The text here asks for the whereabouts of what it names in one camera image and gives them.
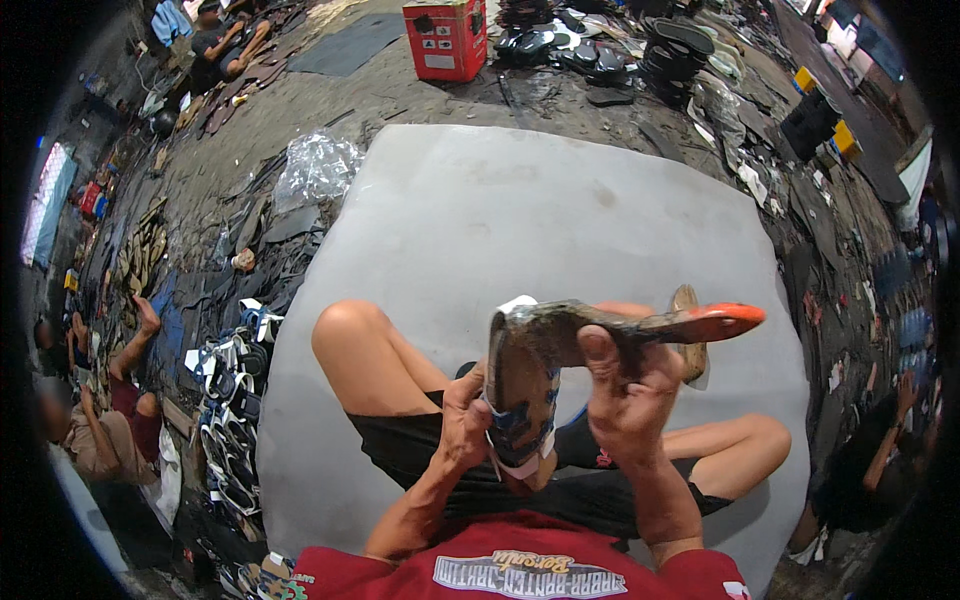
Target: red metal can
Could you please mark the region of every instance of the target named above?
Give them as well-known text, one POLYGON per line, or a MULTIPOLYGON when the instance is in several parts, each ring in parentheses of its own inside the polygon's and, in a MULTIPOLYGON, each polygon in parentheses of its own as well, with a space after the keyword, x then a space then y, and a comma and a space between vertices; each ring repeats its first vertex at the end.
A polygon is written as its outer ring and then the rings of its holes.
POLYGON ((484 0, 413 0, 403 18, 420 79, 468 82, 487 59, 484 0))

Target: finger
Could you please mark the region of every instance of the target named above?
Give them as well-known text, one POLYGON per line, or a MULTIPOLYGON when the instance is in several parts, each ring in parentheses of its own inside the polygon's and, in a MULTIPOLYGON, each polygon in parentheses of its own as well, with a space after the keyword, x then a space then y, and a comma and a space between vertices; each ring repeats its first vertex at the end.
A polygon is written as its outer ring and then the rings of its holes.
POLYGON ((598 302, 593 305, 593 308, 602 310, 604 312, 613 313, 615 315, 633 317, 635 319, 643 319, 645 317, 649 317, 650 315, 657 314, 657 311, 654 310, 653 306, 648 306, 646 304, 632 304, 630 302, 617 302, 615 300, 598 302))
POLYGON ((484 371, 478 369, 478 362, 466 375, 450 382, 450 387, 444 392, 444 406, 453 406, 467 410, 470 401, 480 394, 483 386, 484 371))
POLYGON ((610 333, 599 325, 586 325, 577 332, 577 342, 593 377, 593 396, 621 396, 620 355, 610 333))
POLYGON ((639 383, 658 393, 673 393, 684 376, 684 359, 666 344, 648 344, 643 347, 639 383))
POLYGON ((469 408, 467 408, 470 416, 473 418, 473 422, 476 423, 476 429, 479 431, 487 431, 490 429, 490 426, 493 424, 493 415, 490 411, 490 404, 484 402, 480 398, 475 398, 470 401, 469 408))

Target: rubber sheet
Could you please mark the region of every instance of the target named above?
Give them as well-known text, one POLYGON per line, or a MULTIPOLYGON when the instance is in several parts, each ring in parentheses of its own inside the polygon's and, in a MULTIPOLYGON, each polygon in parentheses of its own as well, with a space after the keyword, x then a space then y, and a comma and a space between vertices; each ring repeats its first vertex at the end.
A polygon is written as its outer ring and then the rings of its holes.
MULTIPOLYGON (((668 429, 749 412, 793 434, 786 462, 746 497, 704 519, 762 597, 804 506, 808 386, 773 246, 754 200, 677 162, 541 132, 390 125, 348 192, 279 331, 264 398, 257 470, 271 550, 361 550, 401 488, 360 437, 310 348, 336 300, 379 304, 451 376, 486 349, 494 308, 538 300, 625 300, 668 309, 682 283, 703 303, 747 302, 767 321, 708 346, 708 370, 682 386, 668 429)), ((589 394, 564 370, 558 423, 589 394)), ((632 554, 642 557, 642 542, 632 554)))
POLYGON ((291 58, 287 70, 346 77, 406 33, 402 14, 368 14, 291 58))

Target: knee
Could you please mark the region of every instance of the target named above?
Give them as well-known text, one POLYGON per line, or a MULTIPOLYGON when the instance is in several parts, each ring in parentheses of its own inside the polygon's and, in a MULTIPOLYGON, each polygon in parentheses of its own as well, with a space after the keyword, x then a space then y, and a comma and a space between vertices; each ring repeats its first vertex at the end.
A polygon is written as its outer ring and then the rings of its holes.
POLYGON ((107 366, 107 372, 110 373, 110 376, 116 379, 117 381, 123 381, 125 374, 122 369, 120 369, 120 358, 114 356, 110 359, 110 364, 107 366))
POLYGON ((136 412, 144 417, 154 417, 160 414, 160 403, 154 394, 147 392, 136 402, 136 412))
POLYGON ((231 60, 227 65, 227 77, 233 79, 234 77, 243 73, 244 65, 240 60, 231 60))
POLYGON ((750 427, 751 435, 762 437, 767 442, 768 451, 774 456, 780 457, 782 463, 790 453, 790 445, 793 438, 790 436, 790 430, 779 420, 767 415, 750 413, 741 417, 750 427))
POLYGON ((380 307, 366 300, 338 300, 324 309, 313 327, 313 343, 329 344, 353 336, 360 330, 369 330, 384 322, 389 323, 380 307))

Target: bare foot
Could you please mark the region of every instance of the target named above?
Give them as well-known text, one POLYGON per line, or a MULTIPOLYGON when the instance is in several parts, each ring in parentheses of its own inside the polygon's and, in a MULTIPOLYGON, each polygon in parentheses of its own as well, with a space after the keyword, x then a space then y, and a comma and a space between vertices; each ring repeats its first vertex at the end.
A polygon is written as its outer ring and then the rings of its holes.
POLYGON ((160 331, 160 317, 156 315, 150 301, 139 296, 134 296, 133 301, 140 307, 140 328, 148 335, 160 331))

